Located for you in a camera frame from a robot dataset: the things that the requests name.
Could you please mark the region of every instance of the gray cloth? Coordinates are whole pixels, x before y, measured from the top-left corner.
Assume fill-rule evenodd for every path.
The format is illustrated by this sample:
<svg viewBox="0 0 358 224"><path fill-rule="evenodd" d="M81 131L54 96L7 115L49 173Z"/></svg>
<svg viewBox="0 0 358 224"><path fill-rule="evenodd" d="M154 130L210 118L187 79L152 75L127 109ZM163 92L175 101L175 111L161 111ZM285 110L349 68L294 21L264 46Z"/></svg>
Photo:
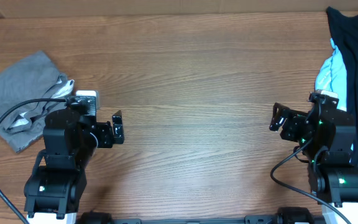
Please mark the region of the gray cloth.
<svg viewBox="0 0 358 224"><path fill-rule="evenodd" d="M30 55L0 73L0 117L18 103L51 96L67 83L67 76L42 51ZM15 152L25 149L42 135L44 118L64 108L64 103L40 102L22 106L0 124L0 135ZM12 124L25 118L28 123Z"/></svg>

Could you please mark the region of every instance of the light blue cloth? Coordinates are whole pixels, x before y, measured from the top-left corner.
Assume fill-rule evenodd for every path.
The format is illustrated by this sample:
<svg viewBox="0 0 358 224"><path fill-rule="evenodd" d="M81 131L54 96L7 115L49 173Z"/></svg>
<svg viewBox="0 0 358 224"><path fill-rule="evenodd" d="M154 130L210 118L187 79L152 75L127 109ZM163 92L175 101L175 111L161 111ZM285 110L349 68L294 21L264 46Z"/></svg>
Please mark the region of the light blue cloth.
<svg viewBox="0 0 358 224"><path fill-rule="evenodd" d="M333 56L329 57L320 69L316 78L315 89L327 90L338 94L338 109L346 111L347 82L346 67L343 62L341 51L331 39L334 49Z"/></svg>

